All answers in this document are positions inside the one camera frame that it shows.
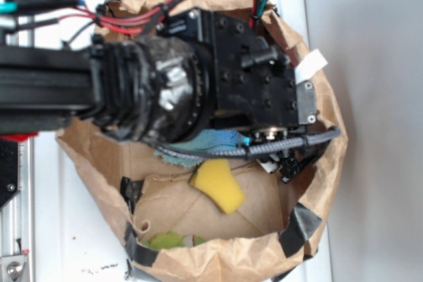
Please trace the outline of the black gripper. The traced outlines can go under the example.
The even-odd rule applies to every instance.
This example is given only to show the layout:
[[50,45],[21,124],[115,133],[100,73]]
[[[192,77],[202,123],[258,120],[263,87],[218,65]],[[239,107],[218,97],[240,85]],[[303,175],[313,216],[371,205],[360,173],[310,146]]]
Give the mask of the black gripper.
[[317,121],[311,81],[296,80],[289,58],[248,23],[192,9],[167,18],[158,35],[188,45],[200,80],[192,106],[200,129],[299,129]]

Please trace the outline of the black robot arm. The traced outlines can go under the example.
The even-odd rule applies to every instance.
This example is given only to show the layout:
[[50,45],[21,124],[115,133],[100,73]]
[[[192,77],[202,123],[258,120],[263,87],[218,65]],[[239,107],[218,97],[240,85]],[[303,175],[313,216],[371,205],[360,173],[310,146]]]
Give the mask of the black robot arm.
[[180,143],[205,129],[302,133],[313,84],[248,24],[192,9],[157,35],[79,51],[1,47],[1,136],[21,140],[88,120],[119,142]]

